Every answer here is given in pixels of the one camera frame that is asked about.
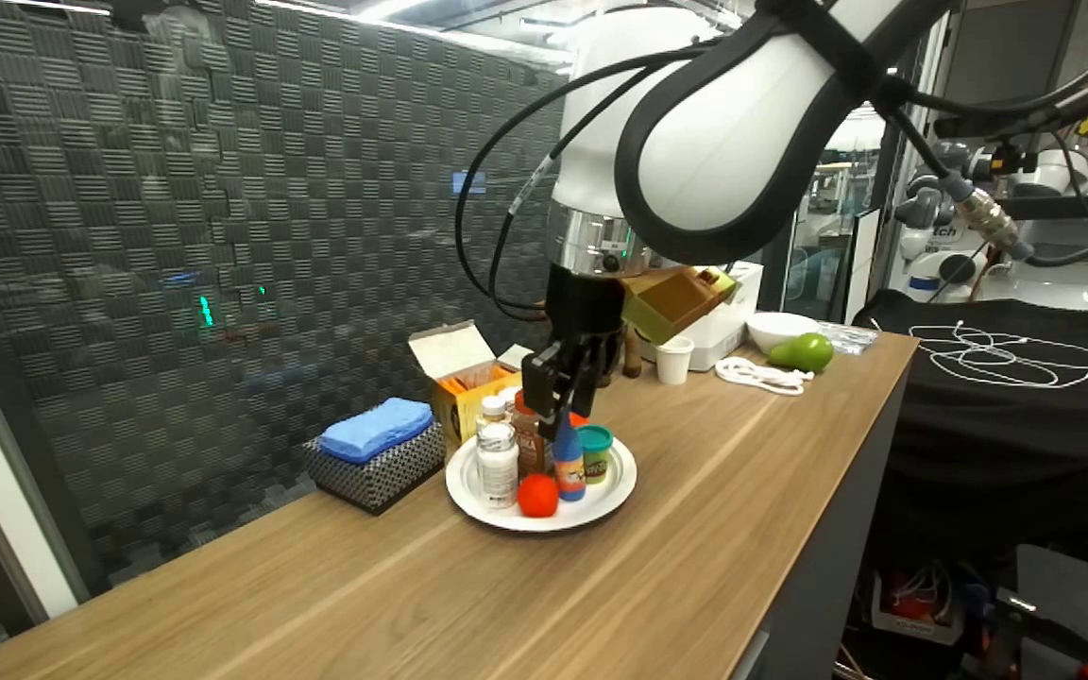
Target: wooden countertop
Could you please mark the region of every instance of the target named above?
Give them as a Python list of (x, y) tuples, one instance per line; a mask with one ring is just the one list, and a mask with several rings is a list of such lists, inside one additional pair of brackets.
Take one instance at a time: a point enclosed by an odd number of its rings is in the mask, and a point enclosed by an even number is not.
[(0, 645), (0, 677), (728, 677), (914, 345), (804, 397), (693, 378), (596, 402), (640, 456), (600, 527), (511, 535), (431, 478), (380, 518), (306, 495)]

